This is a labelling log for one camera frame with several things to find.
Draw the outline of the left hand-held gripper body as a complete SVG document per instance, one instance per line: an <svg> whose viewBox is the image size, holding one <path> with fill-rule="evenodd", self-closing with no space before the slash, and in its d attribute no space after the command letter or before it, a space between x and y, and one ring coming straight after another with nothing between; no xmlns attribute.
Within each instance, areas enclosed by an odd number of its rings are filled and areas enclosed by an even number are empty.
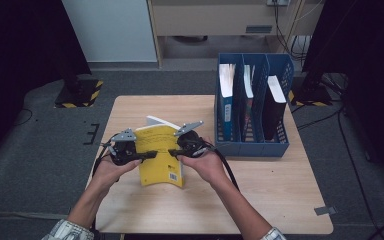
<svg viewBox="0 0 384 240"><path fill-rule="evenodd" d="M114 164L121 166L137 159L135 141L136 135L131 128L127 128L110 138L108 150Z"/></svg>

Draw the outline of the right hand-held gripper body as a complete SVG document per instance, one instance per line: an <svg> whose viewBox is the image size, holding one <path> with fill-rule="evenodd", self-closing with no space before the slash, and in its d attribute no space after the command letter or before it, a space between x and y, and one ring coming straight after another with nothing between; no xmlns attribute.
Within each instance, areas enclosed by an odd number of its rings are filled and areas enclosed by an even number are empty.
<svg viewBox="0 0 384 240"><path fill-rule="evenodd" d="M210 144L194 131L195 128L202 124L202 121L185 123L174 133L179 146L177 150L183 150L179 154L190 158L198 158L210 147Z"/></svg>

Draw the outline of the yellow book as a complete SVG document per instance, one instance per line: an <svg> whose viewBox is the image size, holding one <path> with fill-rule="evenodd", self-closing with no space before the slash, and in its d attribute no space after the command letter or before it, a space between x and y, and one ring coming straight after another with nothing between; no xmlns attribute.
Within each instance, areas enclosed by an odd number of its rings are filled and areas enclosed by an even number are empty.
<svg viewBox="0 0 384 240"><path fill-rule="evenodd" d="M148 115L146 125L134 131L138 153L157 152L154 158L146 159L139 165L142 186L170 183L183 187L183 164L169 153L169 149L178 149L174 135L178 129L176 124Z"/></svg>

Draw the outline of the blue plastic file rack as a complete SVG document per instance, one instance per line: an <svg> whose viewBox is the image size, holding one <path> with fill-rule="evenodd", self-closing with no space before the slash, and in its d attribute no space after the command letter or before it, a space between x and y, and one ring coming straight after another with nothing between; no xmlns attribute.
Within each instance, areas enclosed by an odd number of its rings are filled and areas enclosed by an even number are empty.
<svg viewBox="0 0 384 240"><path fill-rule="evenodd" d="M219 99L219 65L234 64L235 75L233 85L232 139L223 138L220 121ZM250 65L252 70L253 103L251 122L248 126L247 138L243 139L244 125L244 66ZM275 75L287 97L292 86L294 66L287 54L273 53L221 53L218 57L216 92L214 101L214 138L216 147L226 156L246 157L280 157L289 146L283 119L277 126L272 140L264 138L262 113L264 107L267 80Z"/></svg>

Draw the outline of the blue book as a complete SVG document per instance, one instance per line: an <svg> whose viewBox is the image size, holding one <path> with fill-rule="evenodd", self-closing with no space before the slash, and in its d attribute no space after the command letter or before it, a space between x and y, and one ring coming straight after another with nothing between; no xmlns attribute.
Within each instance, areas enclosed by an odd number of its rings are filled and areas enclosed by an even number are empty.
<svg viewBox="0 0 384 240"><path fill-rule="evenodd" d="M225 141L232 139L232 109L233 109L233 85L234 85L235 65L219 65L219 84L220 84L220 121L222 123L223 138Z"/></svg>

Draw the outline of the multicoloured cover book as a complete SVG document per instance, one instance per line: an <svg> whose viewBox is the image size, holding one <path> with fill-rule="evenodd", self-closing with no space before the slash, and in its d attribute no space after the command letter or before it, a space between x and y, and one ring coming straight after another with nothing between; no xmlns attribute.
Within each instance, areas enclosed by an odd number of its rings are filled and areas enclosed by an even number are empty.
<svg viewBox="0 0 384 240"><path fill-rule="evenodd" d="M253 103L253 90L252 90L252 70L250 65L244 66L244 125L243 125L243 139L247 138L248 126L251 122L251 112Z"/></svg>

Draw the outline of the person's right hand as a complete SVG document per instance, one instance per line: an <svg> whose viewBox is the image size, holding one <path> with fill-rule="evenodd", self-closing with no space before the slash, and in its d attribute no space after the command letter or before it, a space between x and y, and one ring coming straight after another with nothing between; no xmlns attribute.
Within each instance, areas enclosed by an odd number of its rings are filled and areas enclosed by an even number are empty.
<svg viewBox="0 0 384 240"><path fill-rule="evenodd" d="M232 185L220 157L213 151L207 150L199 158L180 155L177 159L184 165L194 169L216 191L222 187Z"/></svg>

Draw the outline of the person's left hand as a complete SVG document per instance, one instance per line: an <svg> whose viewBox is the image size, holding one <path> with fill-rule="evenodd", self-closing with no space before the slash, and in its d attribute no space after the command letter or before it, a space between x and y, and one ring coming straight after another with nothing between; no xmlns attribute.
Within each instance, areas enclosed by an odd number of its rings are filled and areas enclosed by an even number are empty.
<svg viewBox="0 0 384 240"><path fill-rule="evenodd" d="M140 160L133 160L125 165L118 166L113 163L110 156L105 156L92 177L90 187L98 192L108 192L111 186L119 180L119 178L135 169L141 163Z"/></svg>

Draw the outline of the black stand base yellow stripes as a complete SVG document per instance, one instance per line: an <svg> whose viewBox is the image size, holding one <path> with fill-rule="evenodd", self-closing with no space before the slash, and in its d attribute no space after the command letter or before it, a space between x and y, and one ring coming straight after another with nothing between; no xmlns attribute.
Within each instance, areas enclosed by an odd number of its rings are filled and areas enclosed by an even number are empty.
<svg viewBox="0 0 384 240"><path fill-rule="evenodd" d="M332 98L321 84L321 76L300 74L293 77L289 92L290 103L294 106L329 106Z"/></svg>
<svg viewBox="0 0 384 240"><path fill-rule="evenodd" d="M103 85L91 74L75 74L71 70L63 71L62 79L64 85L54 102L56 108L91 107Z"/></svg>

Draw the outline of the white cabinet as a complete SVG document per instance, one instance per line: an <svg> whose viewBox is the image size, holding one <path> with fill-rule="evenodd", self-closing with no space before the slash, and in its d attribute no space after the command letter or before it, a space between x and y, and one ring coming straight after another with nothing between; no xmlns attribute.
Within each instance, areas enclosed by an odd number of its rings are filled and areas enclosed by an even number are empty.
<svg viewBox="0 0 384 240"><path fill-rule="evenodd" d="M62 0L88 62L156 62L147 0Z"/></svg>

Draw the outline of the beige wooden desk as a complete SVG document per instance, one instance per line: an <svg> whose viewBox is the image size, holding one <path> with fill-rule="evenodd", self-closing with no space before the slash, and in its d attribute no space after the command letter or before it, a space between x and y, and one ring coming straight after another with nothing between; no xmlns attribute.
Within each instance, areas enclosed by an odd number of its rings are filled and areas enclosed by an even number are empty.
<svg viewBox="0 0 384 240"><path fill-rule="evenodd" d="M292 48L296 36L313 34L326 0L147 0L157 62L166 57L170 37L262 36L270 52Z"/></svg>

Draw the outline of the black curtain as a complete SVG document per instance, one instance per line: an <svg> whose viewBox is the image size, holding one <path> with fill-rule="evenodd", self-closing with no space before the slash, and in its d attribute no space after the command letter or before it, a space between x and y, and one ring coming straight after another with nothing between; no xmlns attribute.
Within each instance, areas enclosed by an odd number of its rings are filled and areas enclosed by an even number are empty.
<svg viewBox="0 0 384 240"><path fill-rule="evenodd" d="M348 77L345 99L384 164L384 0L326 0L303 71Z"/></svg>
<svg viewBox="0 0 384 240"><path fill-rule="evenodd" d="M63 79L78 96L89 72L62 0L0 0L0 143L29 91Z"/></svg>

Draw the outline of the grey tape piece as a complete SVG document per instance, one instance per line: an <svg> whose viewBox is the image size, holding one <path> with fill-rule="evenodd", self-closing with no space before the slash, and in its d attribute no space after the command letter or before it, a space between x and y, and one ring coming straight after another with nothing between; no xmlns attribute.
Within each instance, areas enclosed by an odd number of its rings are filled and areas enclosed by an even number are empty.
<svg viewBox="0 0 384 240"><path fill-rule="evenodd" d="M333 214L337 213L336 208L333 206L331 206L331 207L327 207L327 206L318 207L318 208L315 208L314 211L315 211L317 216L325 215L325 214L333 215Z"/></svg>

